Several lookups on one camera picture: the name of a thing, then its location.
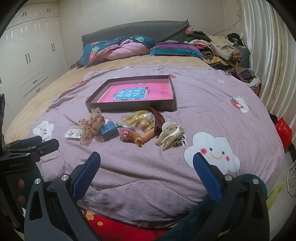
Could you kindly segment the pink book in tray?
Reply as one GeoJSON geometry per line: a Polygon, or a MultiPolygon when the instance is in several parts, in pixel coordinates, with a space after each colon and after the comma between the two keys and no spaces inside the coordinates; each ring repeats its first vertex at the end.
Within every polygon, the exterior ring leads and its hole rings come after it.
{"type": "Polygon", "coordinates": [[[172,99],[169,83],[141,83],[114,85],[103,92],[97,103],[172,99]]]}

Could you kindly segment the red bag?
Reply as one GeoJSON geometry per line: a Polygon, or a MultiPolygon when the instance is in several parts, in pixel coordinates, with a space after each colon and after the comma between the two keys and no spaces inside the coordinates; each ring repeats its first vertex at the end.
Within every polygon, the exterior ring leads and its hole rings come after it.
{"type": "Polygon", "coordinates": [[[288,149],[292,144],[292,129],[288,126],[283,117],[275,124],[275,129],[281,139],[283,147],[288,149]]]}

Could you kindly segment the dark grey headboard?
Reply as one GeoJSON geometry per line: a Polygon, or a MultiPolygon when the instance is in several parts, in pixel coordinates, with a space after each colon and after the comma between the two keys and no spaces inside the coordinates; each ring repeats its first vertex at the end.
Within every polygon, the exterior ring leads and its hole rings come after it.
{"type": "Polygon", "coordinates": [[[83,46],[97,41],[115,39],[117,37],[129,38],[131,36],[147,36],[161,43],[167,40],[184,42],[187,39],[185,30],[189,27],[185,21],[141,21],[117,25],[82,36],[83,46]]]}

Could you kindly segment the pile of clothes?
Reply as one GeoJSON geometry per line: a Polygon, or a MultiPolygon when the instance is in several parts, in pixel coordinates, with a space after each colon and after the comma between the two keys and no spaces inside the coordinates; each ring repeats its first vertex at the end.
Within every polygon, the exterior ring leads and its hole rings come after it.
{"type": "Polygon", "coordinates": [[[199,49],[204,62],[214,69],[227,71],[235,67],[248,68],[250,52],[237,33],[226,37],[206,35],[192,27],[185,30],[186,43],[199,49]]]}

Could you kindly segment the white flower earring card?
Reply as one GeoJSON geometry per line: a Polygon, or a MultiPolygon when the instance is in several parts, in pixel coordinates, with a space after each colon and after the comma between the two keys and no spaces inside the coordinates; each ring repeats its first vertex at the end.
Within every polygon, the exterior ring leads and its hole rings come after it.
{"type": "Polygon", "coordinates": [[[69,129],[67,133],[64,135],[65,138],[73,138],[73,139],[80,139],[81,137],[81,129],[69,129]]]}

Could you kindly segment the bag of dark clothes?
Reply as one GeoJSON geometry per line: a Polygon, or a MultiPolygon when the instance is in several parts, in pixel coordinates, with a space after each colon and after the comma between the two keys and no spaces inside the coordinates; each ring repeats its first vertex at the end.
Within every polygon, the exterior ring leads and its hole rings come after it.
{"type": "Polygon", "coordinates": [[[257,96],[259,96],[261,80],[252,69],[237,66],[228,69],[226,73],[245,83],[257,96]]]}

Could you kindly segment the purple cartoon quilt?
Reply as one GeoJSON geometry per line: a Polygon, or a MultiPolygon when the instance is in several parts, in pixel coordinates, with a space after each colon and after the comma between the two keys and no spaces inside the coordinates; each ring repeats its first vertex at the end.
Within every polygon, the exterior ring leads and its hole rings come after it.
{"type": "Polygon", "coordinates": [[[78,205],[141,227],[173,225],[206,197],[193,168],[196,152],[224,174],[258,176],[268,190],[278,180],[285,158],[257,95],[240,80],[205,67],[135,66],[90,72],[53,101],[31,127],[30,136],[59,141],[59,149],[37,163],[45,181],[72,172],[98,152],[101,166],[78,205]],[[117,137],[82,146],[65,138],[67,130],[89,116],[85,99],[106,80],[143,75],[173,76],[177,109],[163,116],[184,129],[179,142],[163,150],[154,140],[138,147],[117,137]]]}

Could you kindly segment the cream claw hair clip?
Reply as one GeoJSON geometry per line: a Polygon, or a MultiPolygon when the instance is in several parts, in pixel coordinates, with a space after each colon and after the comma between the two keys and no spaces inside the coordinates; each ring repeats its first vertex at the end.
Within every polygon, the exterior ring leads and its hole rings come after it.
{"type": "Polygon", "coordinates": [[[184,128],[178,126],[176,122],[167,121],[162,126],[162,132],[155,141],[155,144],[160,146],[164,151],[169,145],[180,135],[184,133],[184,128]]]}

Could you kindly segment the navy pink strawberry duvet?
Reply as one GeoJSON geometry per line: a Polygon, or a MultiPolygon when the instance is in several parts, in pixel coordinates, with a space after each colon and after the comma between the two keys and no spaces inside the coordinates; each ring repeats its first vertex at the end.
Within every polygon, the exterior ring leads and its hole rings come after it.
{"type": "Polygon", "coordinates": [[[147,55],[156,44],[154,39],[142,35],[89,43],[83,47],[76,68],[88,68],[106,61],[147,55]]]}

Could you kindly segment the pink dotted mesh bow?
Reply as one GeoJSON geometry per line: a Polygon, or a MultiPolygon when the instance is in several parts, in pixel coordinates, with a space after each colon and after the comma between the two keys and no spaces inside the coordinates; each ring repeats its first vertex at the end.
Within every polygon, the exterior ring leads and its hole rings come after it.
{"type": "Polygon", "coordinates": [[[80,144],[88,146],[93,138],[99,134],[99,129],[105,124],[105,119],[100,108],[90,111],[89,118],[83,118],[78,121],[81,129],[80,144]]]}

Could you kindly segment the white wardrobe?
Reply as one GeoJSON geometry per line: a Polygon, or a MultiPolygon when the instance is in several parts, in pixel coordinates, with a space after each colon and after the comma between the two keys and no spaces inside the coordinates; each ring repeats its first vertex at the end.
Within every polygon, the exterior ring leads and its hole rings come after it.
{"type": "Polygon", "coordinates": [[[1,36],[3,132],[33,97],[68,71],[58,2],[28,1],[1,36]]]}

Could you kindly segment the pink furry hair clip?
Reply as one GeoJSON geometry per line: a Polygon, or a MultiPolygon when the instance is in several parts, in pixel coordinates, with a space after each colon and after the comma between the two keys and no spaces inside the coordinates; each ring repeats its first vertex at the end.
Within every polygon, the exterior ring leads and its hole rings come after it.
{"type": "Polygon", "coordinates": [[[134,137],[132,136],[134,129],[130,128],[118,128],[120,139],[124,142],[134,142],[134,137]]]}

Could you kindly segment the pearl hair tie bag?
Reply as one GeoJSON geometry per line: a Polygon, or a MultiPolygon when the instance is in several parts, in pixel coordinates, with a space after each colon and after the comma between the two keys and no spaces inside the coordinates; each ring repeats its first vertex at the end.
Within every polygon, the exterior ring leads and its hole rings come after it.
{"type": "Polygon", "coordinates": [[[140,122],[139,126],[143,132],[147,132],[147,131],[151,130],[152,128],[154,128],[154,117],[151,115],[146,116],[140,122]]]}

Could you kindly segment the cream striped curtain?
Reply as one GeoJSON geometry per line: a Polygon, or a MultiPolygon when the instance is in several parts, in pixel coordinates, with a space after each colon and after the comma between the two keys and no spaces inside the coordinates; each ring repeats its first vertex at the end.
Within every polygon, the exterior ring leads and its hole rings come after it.
{"type": "Polygon", "coordinates": [[[239,1],[242,39],[267,110],[295,130],[295,39],[267,1],[239,1]]]}

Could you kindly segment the maroon hair clip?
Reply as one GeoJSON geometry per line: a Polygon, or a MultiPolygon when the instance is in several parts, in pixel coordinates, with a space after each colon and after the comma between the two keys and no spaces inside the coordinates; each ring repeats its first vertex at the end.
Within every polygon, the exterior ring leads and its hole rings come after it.
{"type": "Polygon", "coordinates": [[[154,122],[154,135],[158,137],[162,132],[162,126],[166,122],[163,115],[155,110],[154,108],[149,108],[149,111],[153,114],[155,122],[154,122]]]}

